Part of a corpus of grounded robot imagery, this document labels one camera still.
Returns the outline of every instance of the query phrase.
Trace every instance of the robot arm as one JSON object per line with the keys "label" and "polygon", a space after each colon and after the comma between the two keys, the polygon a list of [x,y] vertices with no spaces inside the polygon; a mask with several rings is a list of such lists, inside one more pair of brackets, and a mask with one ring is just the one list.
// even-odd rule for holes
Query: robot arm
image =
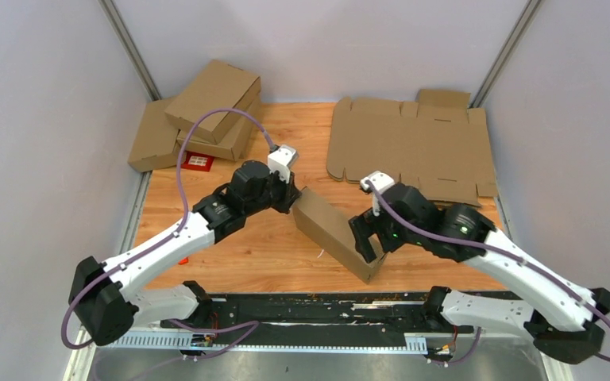
{"label": "robot arm", "polygon": [[384,252],[394,252],[404,244],[417,244],[444,259],[474,267],[500,281],[522,301],[482,298],[447,287],[434,287],[424,305],[424,313],[437,325],[475,325],[533,340],[549,356],[570,364],[598,353],[604,330],[594,324],[593,313],[575,302],[564,290],[527,266],[532,263],[548,271],[603,314],[610,310],[610,292],[589,290],[555,274],[518,248],[494,224],[475,209],[463,204],[439,209],[414,187],[374,172],[361,181],[370,191],[371,181],[384,200],[413,226],[440,236],[485,243],[502,248],[522,259],[515,262],[498,252],[437,241],[401,225],[380,208],[373,195],[373,207],[349,220],[357,250],[367,262],[375,259],[369,237],[377,235]]}
{"label": "robot arm", "polygon": [[[291,172],[297,158],[295,149],[282,145],[268,155],[267,165],[246,161],[229,183],[195,204],[187,212],[185,222],[178,220],[145,243],[105,262],[98,263],[92,256],[81,261],[76,267],[69,303],[94,279],[111,268],[120,268],[93,288],[74,309],[94,342],[110,344],[133,325],[189,318],[208,298],[196,283],[166,290],[143,288],[183,258],[243,228],[247,217],[270,208],[289,213],[300,196]],[[148,255],[125,265],[130,256],[147,249],[152,250]]]}

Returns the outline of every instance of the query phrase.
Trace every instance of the unfolded cardboard box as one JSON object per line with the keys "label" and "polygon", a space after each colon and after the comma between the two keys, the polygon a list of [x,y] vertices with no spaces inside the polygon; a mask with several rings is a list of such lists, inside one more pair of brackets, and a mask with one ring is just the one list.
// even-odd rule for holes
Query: unfolded cardboard box
{"label": "unfolded cardboard box", "polygon": [[364,283],[369,283],[380,270],[386,258],[380,242],[371,237],[371,245],[377,258],[367,264],[354,247],[355,240],[349,227],[349,219],[313,190],[305,187],[291,210],[298,230],[305,233]]}
{"label": "unfolded cardboard box", "polygon": [[374,171],[434,201],[478,204],[497,196],[484,109],[469,93],[421,90],[417,102],[343,98],[335,106],[329,175],[358,183]]}
{"label": "unfolded cardboard box", "polygon": [[164,108],[168,100],[150,102],[141,117],[137,137],[134,138],[128,164],[139,172],[152,171],[176,165],[180,146],[176,143],[177,129],[168,127]]}
{"label": "unfolded cardboard box", "polygon": [[[261,92],[261,78],[249,71],[212,60],[188,87],[174,98],[165,113],[170,123],[188,132],[204,114],[219,108],[246,110]],[[236,113],[209,116],[194,134],[199,139],[219,144],[240,118]]]}
{"label": "unfolded cardboard box", "polygon": [[[246,110],[256,119],[261,119],[261,99],[256,97],[249,108]],[[208,143],[198,137],[192,137],[186,144],[186,151],[203,153],[205,155],[220,157],[226,160],[237,161],[244,157],[246,146],[249,143],[251,132],[256,126],[246,117],[241,117],[230,128],[230,131],[221,139],[218,144]],[[180,131],[176,141],[183,144],[187,133]]]}

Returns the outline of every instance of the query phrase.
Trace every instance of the white wall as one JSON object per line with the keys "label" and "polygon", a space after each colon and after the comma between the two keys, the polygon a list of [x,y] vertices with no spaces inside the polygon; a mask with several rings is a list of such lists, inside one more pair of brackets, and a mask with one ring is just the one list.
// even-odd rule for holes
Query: white wall
{"label": "white wall", "polygon": [[266,102],[475,93],[526,2],[116,0],[164,97],[219,58],[260,74]]}
{"label": "white wall", "polygon": [[[546,0],[485,106],[514,239],[610,290],[610,2]],[[573,372],[610,379],[610,364]]]}
{"label": "white wall", "polygon": [[118,249],[145,102],[96,1],[0,0],[0,380],[61,379],[71,277]]}

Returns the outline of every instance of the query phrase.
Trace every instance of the wooden tabletop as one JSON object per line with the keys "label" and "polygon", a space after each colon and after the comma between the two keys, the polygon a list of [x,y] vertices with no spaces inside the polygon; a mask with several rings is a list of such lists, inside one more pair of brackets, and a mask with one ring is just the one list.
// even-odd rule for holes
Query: wooden tabletop
{"label": "wooden tabletop", "polygon": [[[334,103],[264,105],[263,123],[277,144],[296,148],[293,167],[298,187],[308,186],[350,217],[368,209],[370,196],[358,185],[340,183],[326,173],[326,150]],[[254,133],[246,159],[265,162],[268,146]],[[230,181],[241,162],[216,159],[210,172],[183,170],[190,205]],[[481,212],[501,226],[491,198],[481,198]],[[146,197],[136,244],[148,240],[181,218],[183,207],[173,168],[154,171]],[[150,283],[173,287],[196,280],[208,292],[277,291],[428,291],[432,286],[460,290],[501,290],[494,279],[463,264],[442,260],[415,246],[390,253],[380,272],[366,285],[296,227],[293,216],[274,210],[260,212],[246,227],[215,246],[191,255]]]}

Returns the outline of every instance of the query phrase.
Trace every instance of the metal corner post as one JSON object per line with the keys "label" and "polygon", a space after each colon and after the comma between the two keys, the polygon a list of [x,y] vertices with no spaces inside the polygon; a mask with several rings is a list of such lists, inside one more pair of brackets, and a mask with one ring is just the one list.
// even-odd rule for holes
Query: metal corner post
{"label": "metal corner post", "polygon": [[527,30],[527,27],[531,23],[532,19],[534,19],[534,16],[536,15],[537,10],[539,9],[542,3],[543,0],[529,0],[527,2],[525,8],[523,9],[523,12],[518,18],[518,21],[513,26],[513,30],[508,35],[508,38],[506,42],[504,42],[504,45],[501,47],[499,55],[492,64],[490,71],[485,76],[481,88],[478,90],[476,96],[473,98],[473,101],[471,102],[472,107],[482,107],[483,102],[485,102],[485,99],[488,97],[488,94],[492,89],[492,86],[494,85],[494,82],[499,77],[501,71],[504,69],[504,66],[508,62],[508,59],[511,57],[511,54],[513,54],[513,51],[515,50],[516,45],[520,41],[520,38]]}
{"label": "metal corner post", "polygon": [[146,91],[149,93],[149,97],[153,101],[157,101],[162,99],[160,92],[157,89],[155,81],[153,81],[153,77],[149,73],[148,68],[146,67],[146,63],[141,58],[137,46],[134,44],[132,37],[129,35],[129,31],[125,26],[125,22],[123,22],[122,17],[120,16],[120,12],[116,7],[113,0],[98,0],[99,4],[104,9],[106,16],[111,23],[111,26],[114,27],[114,31],[118,35],[120,42],[122,43],[123,48],[125,48],[125,52],[127,52],[127,56],[132,61],[134,68],[137,70],[137,74],[139,74],[139,78],[144,83],[144,87]]}

